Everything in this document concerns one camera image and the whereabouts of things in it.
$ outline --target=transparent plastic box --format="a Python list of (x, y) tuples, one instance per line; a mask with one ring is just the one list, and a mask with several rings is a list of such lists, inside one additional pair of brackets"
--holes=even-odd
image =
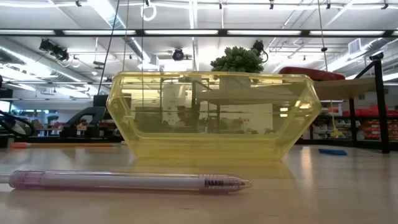
[(305, 75), (121, 72), (108, 110), (137, 157), (280, 159), (320, 112)]

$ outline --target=table surface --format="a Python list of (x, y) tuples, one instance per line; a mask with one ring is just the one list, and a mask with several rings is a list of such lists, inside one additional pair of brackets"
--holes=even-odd
[(233, 173), (251, 179), (253, 187), (203, 195), (13, 190), (0, 184), (0, 223), (398, 223), (398, 154), (346, 148), (348, 156), (331, 156), (317, 149), (295, 146), (282, 161), (251, 164), (137, 160), (125, 147), (2, 152), (2, 174), (16, 169)]

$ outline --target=ceiling light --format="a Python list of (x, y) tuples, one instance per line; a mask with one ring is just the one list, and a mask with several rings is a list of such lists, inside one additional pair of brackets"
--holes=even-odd
[(228, 35), (300, 35), (299, 30), (228, 30)]
[(57, 88), (57, 92), (67, 95), (67, 96), (72, 96), (72, 97), (77, 97), (77, 98), (87, 98), (88, 96), (84, 93), (81, 93), (79, 91), (71, 90), (68, 88)]
[(145, 30), (146, 35), (217, 35), (218, 30)]
[[(112, 30), (64, 30), (65, 35), (111, 35)], [(136, 34), (135, 30), (127, 30), (127, 35)], [(114, 30), (113, 35), (126, 35), (126, 30)]]
[(398, 78), (398, 73), (393, 73), (390, 75), (383, 75), (383, 81), (386, 82), (388, 80), (393, 80), (395, 78)]
[(7, 85), (10, 85), (10, 86), (13, 86), (13, 87), (18, 87), (18, 88), (21, 88), (21, 89), (24, 89), (24, 90), (36, 91), (35, 88), (33, 88), (33, 87), (29, 86), (29, 85), (25, 85), (25, 84), (14, 85), (14, 84), (7, 83)]
[(139, 70), (154, 70), (154, 71), (159, 71), (159, 66), (153, 65), (151, 63), (141, 63), (137, 65)]
[[(382, 30), (326, 30), (323, 35), (383, 35), (385, 31)], [(322, 35), (320, 30), (310, 31), (310, 35)]]
[(54, 30), (0, 30), (0, 34), (6, 35), (55, 35)]

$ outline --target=red chair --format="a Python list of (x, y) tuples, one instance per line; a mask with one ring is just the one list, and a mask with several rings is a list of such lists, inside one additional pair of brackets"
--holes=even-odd
[(311, 68), (284, 67), (279, 74), (304, 74), (314, 81), (345, 80), (344, 75)]

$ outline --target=blue object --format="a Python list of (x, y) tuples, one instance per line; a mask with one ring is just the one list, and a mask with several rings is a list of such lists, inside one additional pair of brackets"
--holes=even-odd
[(334, 149), (318, 149), (319, 153), (336, 155), (336, 156), (347, 156), (347, 152), (344, 150), (334, 150)]

